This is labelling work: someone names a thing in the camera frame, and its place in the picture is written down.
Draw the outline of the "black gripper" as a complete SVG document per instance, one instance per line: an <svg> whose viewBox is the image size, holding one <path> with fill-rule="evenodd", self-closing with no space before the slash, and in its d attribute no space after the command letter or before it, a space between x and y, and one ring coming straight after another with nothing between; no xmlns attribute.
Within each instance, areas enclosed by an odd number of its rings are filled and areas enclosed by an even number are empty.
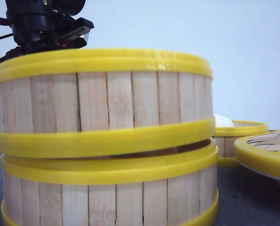
<svg viewBox="0 0 280 226"><path fill-rule="evenodd" d="M12 32L0 40L13 37L17 47L1 57L0 64L32 53L86 46L94 24L73 18L84 5L83 0L7 0L7 17L0 17L0 25L9 26Z"/></svg>

